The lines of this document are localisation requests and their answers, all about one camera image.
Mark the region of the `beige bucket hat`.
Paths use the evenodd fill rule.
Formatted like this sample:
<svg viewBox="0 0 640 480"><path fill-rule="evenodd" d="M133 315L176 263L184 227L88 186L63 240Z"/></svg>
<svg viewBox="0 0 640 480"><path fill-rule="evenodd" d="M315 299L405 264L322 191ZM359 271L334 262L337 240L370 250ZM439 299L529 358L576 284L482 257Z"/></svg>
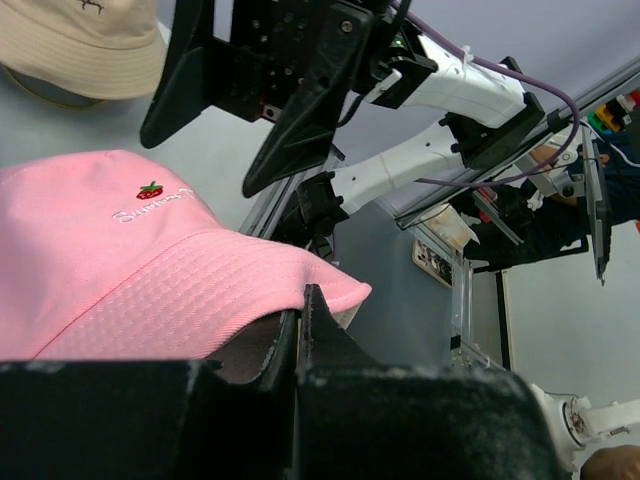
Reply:
<svg viewBox="0 0 640 480"><path fill-rule="evenodd" d="M1 3L1 65L84 97L154 93L166 49L155 1Z"/></svg>

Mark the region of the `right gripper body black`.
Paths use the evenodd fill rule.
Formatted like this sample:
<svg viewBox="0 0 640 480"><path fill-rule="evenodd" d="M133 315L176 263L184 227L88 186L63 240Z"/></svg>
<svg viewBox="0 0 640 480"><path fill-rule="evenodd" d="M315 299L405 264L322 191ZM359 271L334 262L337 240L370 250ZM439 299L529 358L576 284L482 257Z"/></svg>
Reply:
<svg viewBox="0 0 640 480"><path fill-rule="evenodd" d="M332 1L209 1L207 102L276 121L303 83Z"/></svg>

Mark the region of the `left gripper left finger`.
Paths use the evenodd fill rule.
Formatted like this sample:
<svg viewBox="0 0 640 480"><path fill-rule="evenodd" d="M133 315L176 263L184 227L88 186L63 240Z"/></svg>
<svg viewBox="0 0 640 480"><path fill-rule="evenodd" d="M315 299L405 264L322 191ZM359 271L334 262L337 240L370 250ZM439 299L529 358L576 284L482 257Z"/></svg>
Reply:
<svg viewBox="0 0 640 480"><path fill-rule="evenodd" d="M1 365L5 479L281 479L291 465L298 319L203 360Z"/></svg>

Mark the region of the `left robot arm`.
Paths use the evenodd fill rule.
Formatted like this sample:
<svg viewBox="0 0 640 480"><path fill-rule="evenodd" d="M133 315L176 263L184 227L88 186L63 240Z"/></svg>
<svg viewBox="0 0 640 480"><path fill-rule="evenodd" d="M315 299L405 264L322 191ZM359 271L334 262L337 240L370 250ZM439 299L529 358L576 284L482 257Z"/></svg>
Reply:
<svg viewBox="0 0 640 480"><path fill-rule="evenodd" d="M304 298L208 360L3 362L2 477L565 479L639 423L478 359L384 366Z"/></svg>

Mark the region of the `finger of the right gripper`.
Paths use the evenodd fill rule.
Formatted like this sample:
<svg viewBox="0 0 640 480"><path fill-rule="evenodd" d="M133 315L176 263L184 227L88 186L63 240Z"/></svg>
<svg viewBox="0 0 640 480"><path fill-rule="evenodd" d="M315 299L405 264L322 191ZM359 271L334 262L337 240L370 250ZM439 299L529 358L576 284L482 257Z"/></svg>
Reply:
<svg viewBox="0 0 640 480"><path fill-rule="evenodd" d="M374 23L375 14L354 3L329 7L301 85L244 177L244 197L324 163Z"/></svg>
<svg viewBox="0 0 640 480"><path fill-rule="evenodd" d="M213 0L178 1L160 83L140 129L155 148L231 92L234 48L214 36Z"/></svg>

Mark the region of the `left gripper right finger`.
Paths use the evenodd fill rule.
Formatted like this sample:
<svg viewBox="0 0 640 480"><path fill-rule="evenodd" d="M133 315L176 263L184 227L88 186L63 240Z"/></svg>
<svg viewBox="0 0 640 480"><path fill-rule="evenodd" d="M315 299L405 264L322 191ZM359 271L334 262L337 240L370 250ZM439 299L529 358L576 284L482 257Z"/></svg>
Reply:
<svg viewBox="0 0 640 480"><path fill-rule="evenodd" d="M516 375L385 366L304 293L297 368L303 479L562 479L532 392Z"/></svg>

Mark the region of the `black monitor on arm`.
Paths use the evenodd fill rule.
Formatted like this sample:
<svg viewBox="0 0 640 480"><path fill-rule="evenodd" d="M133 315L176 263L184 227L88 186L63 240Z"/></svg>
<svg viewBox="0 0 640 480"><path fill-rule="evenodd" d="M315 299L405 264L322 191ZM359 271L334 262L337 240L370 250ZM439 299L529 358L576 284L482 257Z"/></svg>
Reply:
<svg viewBox="0 0 640 480"><path fill-rule="evenodd" d="M582 153L585 202L594 266L596 278L604 286L611 256L612 211L600 154L589 136L583 138Z"/></svg>

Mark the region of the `pink cap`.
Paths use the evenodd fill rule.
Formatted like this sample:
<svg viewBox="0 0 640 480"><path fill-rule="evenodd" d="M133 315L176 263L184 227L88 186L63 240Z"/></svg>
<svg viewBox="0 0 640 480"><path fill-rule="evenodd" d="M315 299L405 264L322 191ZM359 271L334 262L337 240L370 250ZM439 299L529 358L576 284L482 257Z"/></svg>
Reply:
<svg viewBox="0 0 640 480"><path fill-rule="evenodd" d="M321 289L347 326L371 289L294 246L219 223L171 170L94 151L1 172L5 361L202 359Z"/></svg>

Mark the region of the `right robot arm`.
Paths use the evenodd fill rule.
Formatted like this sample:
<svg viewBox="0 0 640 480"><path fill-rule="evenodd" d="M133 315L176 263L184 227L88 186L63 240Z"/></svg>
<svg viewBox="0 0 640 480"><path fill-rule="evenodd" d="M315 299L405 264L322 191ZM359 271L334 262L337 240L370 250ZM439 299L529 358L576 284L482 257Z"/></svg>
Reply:
<svg viewBox="0 0 640 480"><path fill-rule="evenodd" d="M435 173L486 170L542 120L517 63L487 68L429 38L407 2L237 1L231 32L214 34L211 1L175 5L159 86L140 130L154 148L216 107L272 130L249 167L252 197L304 174L273 237L304 246L367 203ZM428 106L443 117L359 164L325 169L336 131L361 103Z"/></svg>

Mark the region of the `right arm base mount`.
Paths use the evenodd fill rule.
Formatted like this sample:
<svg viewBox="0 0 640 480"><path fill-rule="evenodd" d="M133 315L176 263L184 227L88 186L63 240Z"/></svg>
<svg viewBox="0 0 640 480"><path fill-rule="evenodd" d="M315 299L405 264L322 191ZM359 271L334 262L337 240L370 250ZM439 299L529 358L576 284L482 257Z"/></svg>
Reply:
<svg viewBox="0 0 640 480"><path fill-rule="evenodd" d="M298 209L289 211L278 221L270 239L302 248L333 266L340 265L333 234L323 233L318 226L305 221Z"/></svg>

